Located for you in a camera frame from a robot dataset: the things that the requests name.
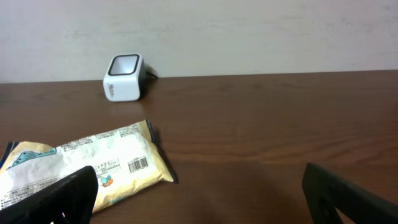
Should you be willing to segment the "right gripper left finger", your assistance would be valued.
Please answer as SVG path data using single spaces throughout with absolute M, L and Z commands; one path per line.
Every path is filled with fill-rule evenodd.
M 89 223 L 97 193 L 96 172 L 85 166 L 1 210 L 1 223 Z

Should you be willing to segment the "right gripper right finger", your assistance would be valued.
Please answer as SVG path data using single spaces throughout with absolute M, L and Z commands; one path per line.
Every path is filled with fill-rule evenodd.
M 397 223 L 397 205 L 314 163 L 308 163 L 302 189 L 314 223 Z

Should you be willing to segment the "large white snack bag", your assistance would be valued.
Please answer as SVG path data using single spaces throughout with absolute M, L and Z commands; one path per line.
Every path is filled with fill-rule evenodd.
M 84 166 L 91 166 L 96 172 L 95 212 L 160 181 L 176 180 L 146 119 L 57 147 L 11 141 L 1 161 L 1 209 Z

